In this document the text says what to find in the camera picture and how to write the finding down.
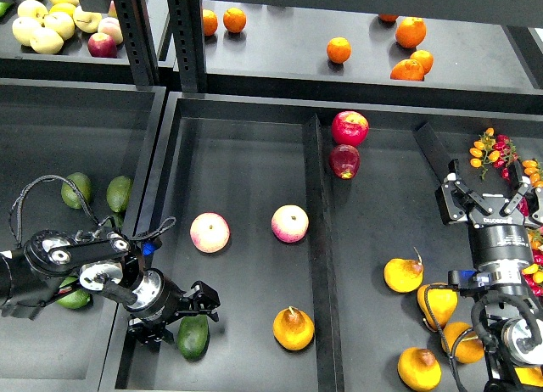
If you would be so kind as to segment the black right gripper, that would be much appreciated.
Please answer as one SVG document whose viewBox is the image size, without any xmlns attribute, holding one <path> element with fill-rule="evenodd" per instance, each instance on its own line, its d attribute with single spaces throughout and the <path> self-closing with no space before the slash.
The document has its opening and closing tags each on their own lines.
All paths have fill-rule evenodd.
<svg viewBox="0 0 543 392">
<path fill-rule="evenodd" d="M 508 167 L 512 197 L 501 194 L 482 196 L 469 188 L 459 175 L 458 160 L 447 165 L 435 197 L 445 225 L 467 222 L 468 240 L 476 269 L 488 269 L 504 260 L 516 262 L 520 269 L 533 263 L 526 227 L 542 226 L 542 189 L 534 188 L 516 160 Z M 529 215 L 518 209 L 526 198 Z"/>
</svg>

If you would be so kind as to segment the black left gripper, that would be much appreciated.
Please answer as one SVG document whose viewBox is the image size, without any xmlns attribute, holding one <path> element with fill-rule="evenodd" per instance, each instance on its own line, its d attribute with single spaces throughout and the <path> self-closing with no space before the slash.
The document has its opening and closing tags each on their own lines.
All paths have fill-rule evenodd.
<svg viewBox="0 0 543 392">
<path fill-rule="evenodd" d="M 208 284 L 196 281 L 187 292 L 182 292 L 161 271 L 151 268 L 143 273 L 132 291 L 136 301 L 126 307 L 134 316 L 128 320 L 127 332 L 141 344 L 174 344 L 171 331 L 166 328 L 183 316 L 205 315 L 219 322 L 219 294 Z"/>
</svg>

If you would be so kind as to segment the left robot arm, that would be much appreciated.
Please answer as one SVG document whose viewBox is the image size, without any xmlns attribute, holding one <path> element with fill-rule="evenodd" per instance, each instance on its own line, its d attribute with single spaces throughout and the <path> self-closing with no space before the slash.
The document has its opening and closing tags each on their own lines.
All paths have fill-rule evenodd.
<svg viewBox="0 0 543 392">
<path fill-rule="evenodd" d="M 71 188 L 92 231 L 76 233 L 42 230 L 22 239 L 22 211 L 26 196 L 41 182 L 60 181 Z M 168 325 L 186 316 L 219 320 L 218 293 L 197 281 L 184 292 L 164 273 L 144 265 L 145 255 L 160 247 L 160 235 L 175 225 L 171 216 L 159 227 L 131 238 L 112 217 L 99 220 L 81 190 L 69 179 L 40 176 L 27 184 L 8 217 L 16 245 L 1 253 L 1 314 L 35 319 L 43 308 L 84 290 L 121 305 L 129 314 L 128 332 L 142 344 L 174 342 Z"/>
</svg>

